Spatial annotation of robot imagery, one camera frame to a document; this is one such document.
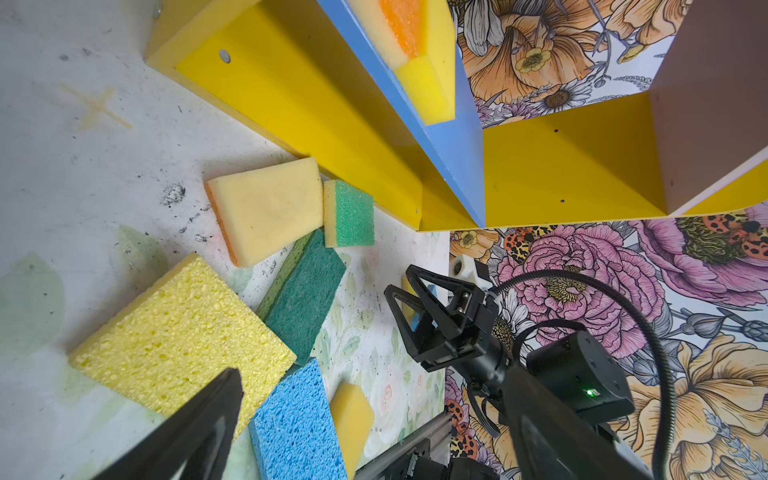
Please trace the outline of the light green sponge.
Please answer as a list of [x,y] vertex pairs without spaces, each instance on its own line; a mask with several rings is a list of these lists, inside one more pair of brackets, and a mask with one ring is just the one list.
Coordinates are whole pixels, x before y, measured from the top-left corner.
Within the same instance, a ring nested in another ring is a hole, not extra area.
[[328,248],[375,243],[373,198],[344,181],[323,183],[323,221]]

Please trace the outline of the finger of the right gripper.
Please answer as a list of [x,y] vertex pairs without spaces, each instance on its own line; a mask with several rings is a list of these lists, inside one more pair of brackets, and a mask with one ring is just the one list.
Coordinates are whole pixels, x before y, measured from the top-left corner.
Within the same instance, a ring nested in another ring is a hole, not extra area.
[[[411,305],[428,313],[437,324],[467,324],[474,320],[485,302],[485,292],[467,280],[437,274],[417,265],[407,268],[406,278],[416,297]],[[429,290],[430,286],[450,293],[451,300],[445,304]]]
[[[395,285],[389,285],[384,294],[407,353],[414,360],[441,360],[444,336],[438,328],[435,315],[427,309],[424,300]],[[422,315],[416,331],[412,331],[410,326],[413,313]]]

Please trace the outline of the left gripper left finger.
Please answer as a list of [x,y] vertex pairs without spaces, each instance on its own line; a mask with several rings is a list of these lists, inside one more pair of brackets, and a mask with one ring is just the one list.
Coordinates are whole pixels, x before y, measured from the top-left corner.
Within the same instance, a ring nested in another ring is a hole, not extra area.
[[226,368],[98,479],[220,479],[244,392]]

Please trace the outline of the dark green sponge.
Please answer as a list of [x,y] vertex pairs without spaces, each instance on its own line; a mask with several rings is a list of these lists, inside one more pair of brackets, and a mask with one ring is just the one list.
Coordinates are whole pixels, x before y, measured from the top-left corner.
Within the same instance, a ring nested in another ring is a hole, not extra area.
[[316,229],[297,240],[275,280],[256,309],[256,315],[305,365],[333,303],[346,265],[325,246]]

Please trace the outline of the orange sponge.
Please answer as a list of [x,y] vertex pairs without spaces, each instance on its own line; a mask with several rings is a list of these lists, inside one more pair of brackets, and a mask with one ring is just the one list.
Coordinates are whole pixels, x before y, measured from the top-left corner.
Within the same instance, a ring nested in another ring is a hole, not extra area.
[[347,4],[388,68],[396,70],[419,54],[420,1],[352,0]]

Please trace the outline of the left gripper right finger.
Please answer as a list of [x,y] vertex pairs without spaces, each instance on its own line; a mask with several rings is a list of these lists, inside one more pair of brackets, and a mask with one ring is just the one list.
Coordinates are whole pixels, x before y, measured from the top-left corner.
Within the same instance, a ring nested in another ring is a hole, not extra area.
[[507,369],[504,417],[523,479],[649,479],[522,367]]

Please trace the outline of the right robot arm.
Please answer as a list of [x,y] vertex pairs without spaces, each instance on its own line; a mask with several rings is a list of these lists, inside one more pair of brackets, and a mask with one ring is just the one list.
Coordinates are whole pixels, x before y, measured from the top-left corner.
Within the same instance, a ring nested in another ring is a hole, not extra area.
[[622,450],[609,424],[635,409],[621,368],[578,322],[560,340],[522,352],[530,327],[506,348],[492,333],[495,294],[416,265],[412,289],[384,295],[411,358],[428,372],[452,369],[467,383],[479,422],[513,443],[523,479],[648,479],[650,471]]

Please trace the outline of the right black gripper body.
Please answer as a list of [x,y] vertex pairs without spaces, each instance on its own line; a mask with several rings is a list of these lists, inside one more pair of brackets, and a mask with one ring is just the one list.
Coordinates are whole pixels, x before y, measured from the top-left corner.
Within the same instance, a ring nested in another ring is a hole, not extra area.
[[415,360],[429,371],[451,367],[481,396],[500,396],[509,365],[500,341],[493,336],[498,309],[485,298],[473,321],[438,324],[444,343],[441,360]]

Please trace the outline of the bright yellow sponge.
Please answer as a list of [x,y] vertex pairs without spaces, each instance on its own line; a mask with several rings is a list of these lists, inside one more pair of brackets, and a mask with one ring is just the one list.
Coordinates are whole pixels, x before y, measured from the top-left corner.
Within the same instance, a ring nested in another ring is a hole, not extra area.
[[445,1],[420,1],[419,54],[394,70],[424,125],[456,115],[455,27]]

